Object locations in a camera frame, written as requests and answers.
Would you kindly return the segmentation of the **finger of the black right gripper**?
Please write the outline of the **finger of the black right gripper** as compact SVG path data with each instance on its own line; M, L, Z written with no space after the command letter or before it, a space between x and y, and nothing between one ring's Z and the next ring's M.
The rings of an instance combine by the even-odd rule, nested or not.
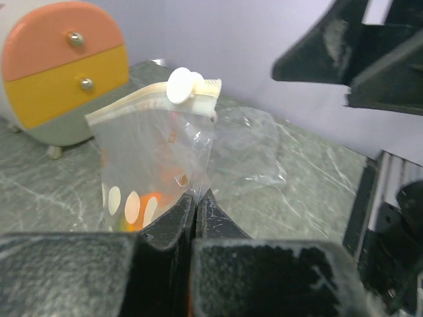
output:
M367 25L350 69L348 107L422 115L422 29Z
M279 57L272 79L345 85L348 68L364 31L367 1L337 0L304 37Z

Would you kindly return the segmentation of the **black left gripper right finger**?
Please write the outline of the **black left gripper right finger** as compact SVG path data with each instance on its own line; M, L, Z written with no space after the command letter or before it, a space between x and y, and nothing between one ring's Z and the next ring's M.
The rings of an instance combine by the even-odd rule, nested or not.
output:
M253 239L208 192L192 245L193 316L383 316L343 246Z

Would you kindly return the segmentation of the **polka dot zip bag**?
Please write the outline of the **polka dot zip bag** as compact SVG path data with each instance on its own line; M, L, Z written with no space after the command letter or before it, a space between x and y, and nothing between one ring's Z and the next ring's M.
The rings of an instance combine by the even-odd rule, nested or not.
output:
M185 67L86 115L101 151L104 219L112 232L139 231L184 195L209 189L219 79Z

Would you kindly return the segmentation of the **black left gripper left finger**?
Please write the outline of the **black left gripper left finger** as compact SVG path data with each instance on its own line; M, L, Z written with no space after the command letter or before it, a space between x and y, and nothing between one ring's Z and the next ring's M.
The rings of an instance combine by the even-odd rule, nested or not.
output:
M1 237L2 316L186 316L195 202L139 232Z

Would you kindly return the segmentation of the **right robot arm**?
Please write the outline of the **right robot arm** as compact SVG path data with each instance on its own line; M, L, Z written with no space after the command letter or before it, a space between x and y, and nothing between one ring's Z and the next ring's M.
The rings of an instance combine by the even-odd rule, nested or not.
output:
M422 2L393 1L381 25L366 1L335 1L272 67L275 81L348 87L351 108L422 114ZM388 315L422 315L422 165L388 151L368 159L344 247Z

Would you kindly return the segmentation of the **clear red-zip bag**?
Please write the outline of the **clear red-zip bag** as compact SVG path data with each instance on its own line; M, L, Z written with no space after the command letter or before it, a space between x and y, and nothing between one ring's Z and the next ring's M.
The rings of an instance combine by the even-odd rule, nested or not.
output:
M286 183L280 165L280 125L268 112L251 107L217 111L207 173L217 198Z

